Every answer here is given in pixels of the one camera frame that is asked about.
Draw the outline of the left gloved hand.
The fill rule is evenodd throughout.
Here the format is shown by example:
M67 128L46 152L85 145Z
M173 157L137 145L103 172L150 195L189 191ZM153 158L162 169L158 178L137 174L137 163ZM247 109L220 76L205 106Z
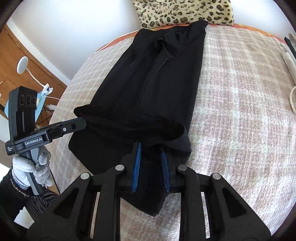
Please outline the left gloved hand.
M49 168L51 154L48 151L41 151L38 154L37 164L33 161L16 155L13 157L11 175L21 189L27 190L31 184L27 178L27 173L33 174L36 182L43 187L51 187L53 179Z

